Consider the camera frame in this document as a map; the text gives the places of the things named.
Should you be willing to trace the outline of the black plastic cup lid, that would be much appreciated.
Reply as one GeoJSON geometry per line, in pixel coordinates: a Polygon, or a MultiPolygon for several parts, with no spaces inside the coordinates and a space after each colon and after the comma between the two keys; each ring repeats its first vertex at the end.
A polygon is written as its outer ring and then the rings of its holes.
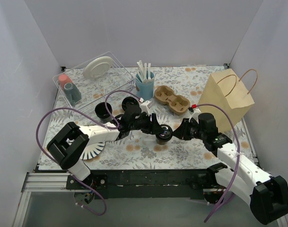
{"type": "Polygon", "coordinates": [[[163,129],[163,132],[156,135],[156,138],[163,142],[168,142],[173,136],[173,130],[169,125],[162,124],[160,125],[163,129]]]}

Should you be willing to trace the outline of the dark paper coffee cup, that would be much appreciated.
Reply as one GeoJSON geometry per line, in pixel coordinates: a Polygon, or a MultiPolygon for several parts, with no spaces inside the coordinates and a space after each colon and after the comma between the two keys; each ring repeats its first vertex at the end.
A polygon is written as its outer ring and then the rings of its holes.
{"type": "Polygon", "coordinates": [[[170,139],[171,138],[156,136],[156,141],[157,141],[157,144],[159,145],[165,145],[170,139]]]}

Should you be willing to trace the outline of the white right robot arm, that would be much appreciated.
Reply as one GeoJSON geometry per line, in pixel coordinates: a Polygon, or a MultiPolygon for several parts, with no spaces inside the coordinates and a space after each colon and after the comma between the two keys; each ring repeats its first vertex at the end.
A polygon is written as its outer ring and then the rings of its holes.
{"type": "Polygon", "coordinates": [[[197,119],[184,118],[172,133],[181,140],[200,139],[205,148],[222,162],[208,168],[207,184],[220,185],[241,198],[254,217],[267,225],[288,214],[288,184],[279,176],[272,176],[237,151],[236,145],[220,133],[210,113],[199,114],[197,119]]]}

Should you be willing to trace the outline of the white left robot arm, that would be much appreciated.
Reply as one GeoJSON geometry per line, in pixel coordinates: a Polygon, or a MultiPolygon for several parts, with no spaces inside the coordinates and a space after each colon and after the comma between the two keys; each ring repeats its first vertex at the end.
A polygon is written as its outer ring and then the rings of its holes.
{"type": "Polygon", "coordinates": [[[85,148],[92,144],[121,140],[130,131],[140,130],[145,134],[159,135],[164,129],[157,121],[156,114],[142,112],[139,106],[129,106],[124,114],[101,125],[78,126],[67,123],[48,143],[47,150],[63,170],[69,171],[82,189],[92,186],[90,169],[80,159],[85,148]]]}

